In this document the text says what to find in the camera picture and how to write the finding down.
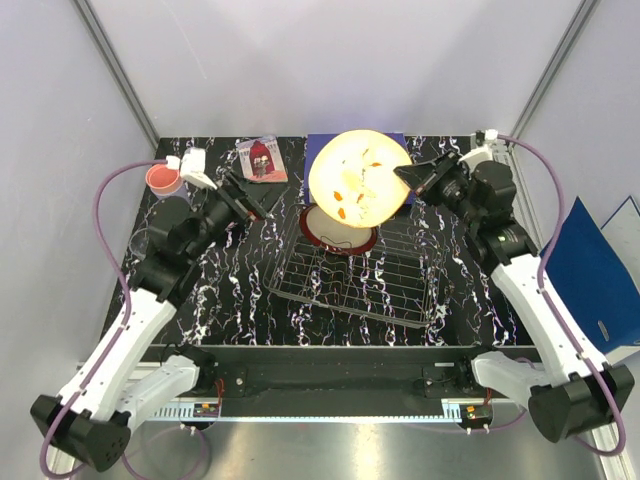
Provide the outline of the red rimmed cream plate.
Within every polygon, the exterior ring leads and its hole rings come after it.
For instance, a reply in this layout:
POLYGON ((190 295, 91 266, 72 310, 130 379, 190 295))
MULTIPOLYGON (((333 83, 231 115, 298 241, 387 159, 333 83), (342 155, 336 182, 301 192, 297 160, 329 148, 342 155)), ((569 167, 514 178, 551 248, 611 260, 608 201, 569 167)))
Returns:
POLYGON ((313 204, 299 216, 299 227, 313 245, 337 255, 360 255, 370 251, 378 240, 378 230, 355 228, 340 223, 313 204))

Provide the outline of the cream floral plate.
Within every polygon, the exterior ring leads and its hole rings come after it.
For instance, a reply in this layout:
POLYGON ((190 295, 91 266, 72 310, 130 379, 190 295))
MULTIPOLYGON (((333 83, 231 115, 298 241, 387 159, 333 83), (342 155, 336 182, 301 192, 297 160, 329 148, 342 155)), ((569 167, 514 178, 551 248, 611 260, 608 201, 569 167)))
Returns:
POLYGON ((374 130, 351 130, 330 140, 308 175, 313 202, 334 220, 355 228, 377 227, 405 204, 410 188, 394 173, 411 165, 400 143, 374 130))

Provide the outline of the lavender plastic cup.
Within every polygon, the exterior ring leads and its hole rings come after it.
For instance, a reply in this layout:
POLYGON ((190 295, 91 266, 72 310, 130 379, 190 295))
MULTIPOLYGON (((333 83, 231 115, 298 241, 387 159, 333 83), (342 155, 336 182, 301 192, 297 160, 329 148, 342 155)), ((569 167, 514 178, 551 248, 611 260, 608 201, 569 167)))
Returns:
POLYGON ((188 189, 185 184, 182 184, 177 190, 173 192, 169 192, 166 194, 158 194, 157 198, 159 201, 164 201, 166 199, 177 199, 180 198, 186 202, 188 206, 192 205, 188 189))

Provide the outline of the clear glass tumbler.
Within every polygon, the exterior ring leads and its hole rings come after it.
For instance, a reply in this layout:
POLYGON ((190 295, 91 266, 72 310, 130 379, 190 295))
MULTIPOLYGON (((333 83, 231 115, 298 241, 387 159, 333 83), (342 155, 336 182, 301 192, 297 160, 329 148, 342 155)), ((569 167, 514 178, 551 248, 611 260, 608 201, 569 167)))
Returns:
POLYGON ((148 244, 148 229, 140 228, 131 235, 128 243, 128 250, 136 259, 143 260, 146 256, 148 244))

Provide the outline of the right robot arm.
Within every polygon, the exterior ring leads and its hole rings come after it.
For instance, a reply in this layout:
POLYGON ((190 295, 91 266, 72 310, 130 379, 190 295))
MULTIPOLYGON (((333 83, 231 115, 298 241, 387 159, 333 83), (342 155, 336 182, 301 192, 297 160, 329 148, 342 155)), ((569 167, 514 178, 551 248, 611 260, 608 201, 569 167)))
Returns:
POLYGON ((454 371, 457 390, 470 397, 484 389, 504 395, 553 443, 618 422, 634 377, 586 338, 548 279, 513 214, 517 188, 510 167, 492 159, 470 167, 449 151, 394 172, 426 204, 446 207, 465 225, 471 256, 514 308, 541 360, 531 367, 478 347, 454 371))

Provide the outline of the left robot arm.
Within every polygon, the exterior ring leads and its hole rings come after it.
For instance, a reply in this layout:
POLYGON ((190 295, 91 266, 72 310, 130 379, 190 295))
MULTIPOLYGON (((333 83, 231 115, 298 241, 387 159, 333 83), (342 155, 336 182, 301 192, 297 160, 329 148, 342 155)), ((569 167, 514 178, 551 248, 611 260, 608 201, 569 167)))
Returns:
POLYGON ((147 227, 145 256, 129 279, 119 280, 121 311, 88 360, 54 396, 39 395, 30 415, 44 436, 43 474, 49 447, 98 472, 123 456, 132 434, 173 398, 208 394, 216 383, 216 360, 182 346, 155 371, 127 381, 159 331, 186 302, 201 276, 200 257, 234 225, 268 218, 285 192, 283 184, 248 181, 235 172, 200 181, 206 197, 198 207, 168 196, 155 205, 147 227))

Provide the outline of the red illustrated booklet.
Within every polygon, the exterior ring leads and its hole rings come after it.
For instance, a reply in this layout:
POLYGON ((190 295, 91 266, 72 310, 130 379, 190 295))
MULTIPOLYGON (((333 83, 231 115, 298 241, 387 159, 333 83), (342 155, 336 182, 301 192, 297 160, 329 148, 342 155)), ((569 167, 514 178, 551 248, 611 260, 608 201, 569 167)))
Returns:
POLYGON ((288 175, 277 139, 273 135, 236 145, 244 178, 254 183, 286 183, 288 175))

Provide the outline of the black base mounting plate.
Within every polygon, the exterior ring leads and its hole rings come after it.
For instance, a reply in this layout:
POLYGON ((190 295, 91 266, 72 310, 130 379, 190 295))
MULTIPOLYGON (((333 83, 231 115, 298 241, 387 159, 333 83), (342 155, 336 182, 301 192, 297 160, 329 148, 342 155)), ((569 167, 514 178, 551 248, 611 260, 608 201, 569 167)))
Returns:
MULTIPOLYGON (((459 361, 476 347, 199 349, 215 357, 215 385, 168 403, 217 403, 223 421, 455 423, 466 404, 495 405, 506 398, 459 380, 459 361)), ((159 354, 157 346, 145 353, 128 385, 160 367, 159 354)))

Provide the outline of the blue folder outside cell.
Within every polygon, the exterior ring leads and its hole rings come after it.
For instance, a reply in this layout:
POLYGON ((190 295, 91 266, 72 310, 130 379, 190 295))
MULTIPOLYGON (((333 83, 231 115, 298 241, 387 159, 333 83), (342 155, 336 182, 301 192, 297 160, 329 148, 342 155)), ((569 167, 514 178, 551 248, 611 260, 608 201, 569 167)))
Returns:
POLYGON ((546 271, 586 337, 610 362, 639 351, 639 207, 633 198, 603 225, 577 198, 546 271))

